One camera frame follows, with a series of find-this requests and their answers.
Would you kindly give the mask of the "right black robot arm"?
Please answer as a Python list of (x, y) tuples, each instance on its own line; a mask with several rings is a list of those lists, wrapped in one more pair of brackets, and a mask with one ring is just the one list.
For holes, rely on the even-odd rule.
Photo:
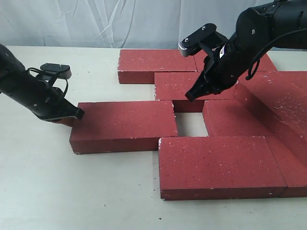
[(233, 87), (239, 77), (255, 75), (260, 59), (273, 47), (305, 49), (307, 47), (307, 2), (275, 0), (250, 7), (240, 13), (230, 38), (207, 23), (179, 44), (183, 57), (206, 53), (204, 68), (185, 97), (194, 100), (220, 94)]

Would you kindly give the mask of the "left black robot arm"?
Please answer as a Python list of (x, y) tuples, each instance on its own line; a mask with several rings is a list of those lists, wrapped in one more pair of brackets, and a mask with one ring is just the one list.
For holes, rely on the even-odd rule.
[(26, 69), (6, 46), (0, 46), (0, 92), (40, 120), (70, 127), (82, 119), (84, 110), (65, 99), (66, 90), (54, 86), (56, 80), (70, 77), (69, 65), (45, 63)]

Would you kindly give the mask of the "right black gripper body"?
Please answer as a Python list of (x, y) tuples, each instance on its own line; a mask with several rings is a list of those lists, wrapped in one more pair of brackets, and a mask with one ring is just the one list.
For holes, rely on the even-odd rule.
[(254, 58), (254, 49), (236, 48), (231, 42), (218, 49), (214, 62), (206, 66), (201, 83), (201, 95), (219, 94), (231, 88), (247, 71)]

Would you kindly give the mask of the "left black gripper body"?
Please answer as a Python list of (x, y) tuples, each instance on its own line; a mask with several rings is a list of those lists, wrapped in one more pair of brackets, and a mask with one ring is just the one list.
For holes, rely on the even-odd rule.
[(21, 105), (44, 121), (73, 118), (73, 104), (65, 99), (65, 92), (32, 75), (21, 77)]

